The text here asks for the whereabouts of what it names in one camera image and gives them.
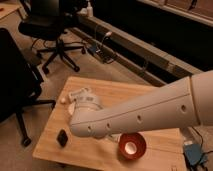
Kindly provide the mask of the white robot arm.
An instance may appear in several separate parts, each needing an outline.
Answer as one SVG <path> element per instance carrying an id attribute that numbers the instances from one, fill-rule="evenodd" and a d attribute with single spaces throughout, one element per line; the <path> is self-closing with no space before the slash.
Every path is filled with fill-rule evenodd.
<path id="1" fill-rule="evenodd" d="M 78 137 L 105 137 L 198 125 L 213 125 L 213 70 L 182 78 L 104 109 L 78 100 L 70 130 Z"/>

